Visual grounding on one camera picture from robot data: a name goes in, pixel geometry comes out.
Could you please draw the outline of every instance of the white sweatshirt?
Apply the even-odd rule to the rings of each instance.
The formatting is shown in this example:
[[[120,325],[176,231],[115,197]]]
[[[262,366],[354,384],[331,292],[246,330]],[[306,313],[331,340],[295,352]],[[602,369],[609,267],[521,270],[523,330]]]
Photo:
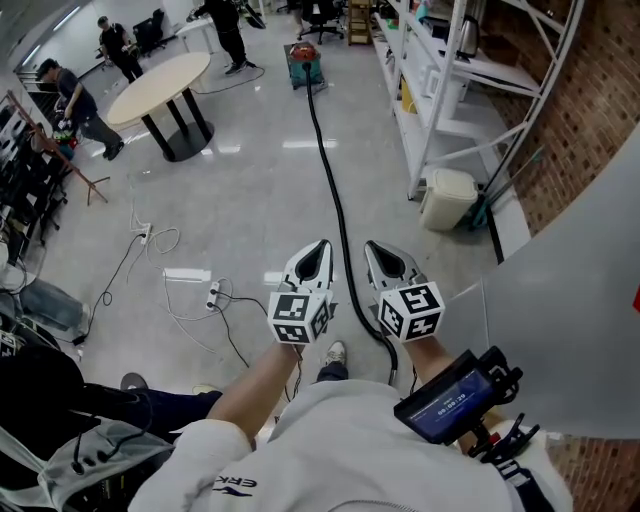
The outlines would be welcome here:
[[[192,423],[129,511],[523,510],[492,465],[431,445],[400,423],[393,416],[398,401],[395,389],[376,382],[313,384],[255,452],[231,423]],[[572,510],[540,441],[517,460],[556,512]]]

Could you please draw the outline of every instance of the black table leg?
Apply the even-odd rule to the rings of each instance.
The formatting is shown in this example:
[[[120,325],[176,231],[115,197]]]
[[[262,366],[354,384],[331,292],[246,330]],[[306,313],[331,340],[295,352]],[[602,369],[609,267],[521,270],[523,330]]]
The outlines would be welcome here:
[[[142,116],[142,122],[145,124],[145,126],[149,130],[149,133],[153,135],[153,138],[156,139],[158,146],[162,148],[162,151],[164,151],[164,154],[167,157],[167,159],[171,161],[175,160],[176,155],[174,154],[173,149],[171,149],[171,146],[169,146],[167,141],[164,139],[164,137],[162,136],[162,133],[160,133],[160,130],[158,130],[158,127],[153,122],[153,120],[148,115],[146,115],[146,116]]]
[[[189,107],[189,110],[191,110],[191,114],[196,120],[196,124],[198,125],[198,128],[200,128],[202,135],[204,135],[205,139],[210,140],[213,135],[209,131],[209,127],[207,126],[204,117],[202,117],[202,113],[200,112],[200,109],[196,104],[196,100],[193,98],[191,89],[187,87],[184,91],[182,91],[182,96],[184,96],[184,100],[187,102],[187,106]]]
[[[173,102],[173,100],[169,100],[167,102],[167,107],[169,107],[169,111],[173,115],[173,118],[176,120],[176,123],[178,123],[180,131],[182,133],[188,133],[189,128],[187,128],[187,124],[184,122],[184,119],[182,119],[180,111],[178,110],[178,107],[176,107],[176,104]]]

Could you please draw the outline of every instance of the black hose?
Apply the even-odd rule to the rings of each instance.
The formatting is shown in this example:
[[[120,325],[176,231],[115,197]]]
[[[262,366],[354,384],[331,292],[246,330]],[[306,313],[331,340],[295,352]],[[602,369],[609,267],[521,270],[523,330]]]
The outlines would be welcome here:
[[[331,195],[333,196],[333,202],[336,206],[336,213],[338,214],[338,227],[340,228],[340,243],[342,244],[342,255],[344,257],[344,268],[347,275],[347,285],[349,286],[349,296],[351,297],[351,303],[353,309],[356,311],[356,316],[365,330],[371,335],[371,337],[380,343],[382,343],[389,352],[389,358],[391,359],[391,372],[389,373],[389,385],[393,384],[396,373],[398,371],[398,353],[396,352],[393,344],[385,338],[380,331],[377,331],[364,316],[364,312],[360,307],[360,301],[358,300],[358,292],[356,291],[356,284],[353,279],[353,269],[351,268],[351,254],[349,252],[349,240],[347,238],[347,226],[344,220],[344,211],[342,210],[342,203],[340,203],[340,196],[338,195],[338,189],[336,182],[333,179],[333,172],[331,171],[331,165],[329,165],[329,159],[327,153],[324,150],[324,144],[322,143],[322,132],[320,125],[318,124],[318,118],[316,117],[316,109],[313,106],[313,94],[311,92],[311,64],[305,62],[302,65],[305,74],[307,76],[307,98],[309,100],[309,111],[311,112],[311,119],[313,120],[313,127],[316,130],[316,137],[318,138],[318,149],[320,150],[320,157],[324,164],[324,170],[327,173],[327,179],[329,180],[329,188],[331,188]]]

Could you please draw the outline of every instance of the round table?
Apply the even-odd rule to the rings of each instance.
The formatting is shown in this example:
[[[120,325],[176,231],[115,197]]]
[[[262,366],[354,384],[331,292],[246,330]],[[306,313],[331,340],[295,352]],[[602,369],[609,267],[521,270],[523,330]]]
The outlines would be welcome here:
[[[213,125],[202,117],[189,86],[202,75],[211,57],[205,52],[178,55],[145,72],[122,91],[107,114],[112,125],[129,123],[137,119],[149,129],[164,157],[170,162],[181,162],[196,155],[213,137]],[[173,98],[182,93],[195,123],[186,124]],[[166,104],[180,128],[165,140],[149,114]]]

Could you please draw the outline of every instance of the white shelf post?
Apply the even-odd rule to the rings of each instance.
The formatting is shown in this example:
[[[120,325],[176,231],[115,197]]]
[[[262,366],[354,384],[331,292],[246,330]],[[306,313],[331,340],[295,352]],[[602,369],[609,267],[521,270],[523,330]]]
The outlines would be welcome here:
[[[436,94],[433,98],[433,108],[429,115],[429,122],[426,126],[424,134],[424,146],[420,158],[416,162],[416,167],[411,169],[411,180],[409,183],[409,190],[407,196],[409,199],[413,199],[418,190],[418,184],[420,183],[420,177],[422,176],[422,169],[427,165],[427,154],[429,150],[429,142],[433,133],[435,132],[440,117],[440,111],[442,110],[442,103],[444,99],[444,93],[446,84],[449,81],[451,72],[453,71],[453,63],[457,57],[457,51],[460,47],[460,39],[462,37],[462,25],[464,13],[467,8],[467,0],[456,0],[453,5],[453,13],[451,14],[451,29],[449,30],[449,40],[447,42],[447,50],[445,54],[445,61],[442,69],[440,70],[440,77],[438,79],[438,86],[436,87]],[[409,11],[403,11],[402,16],[412,16]],[[406,21],[401,20],[402,24],[406,26]]]

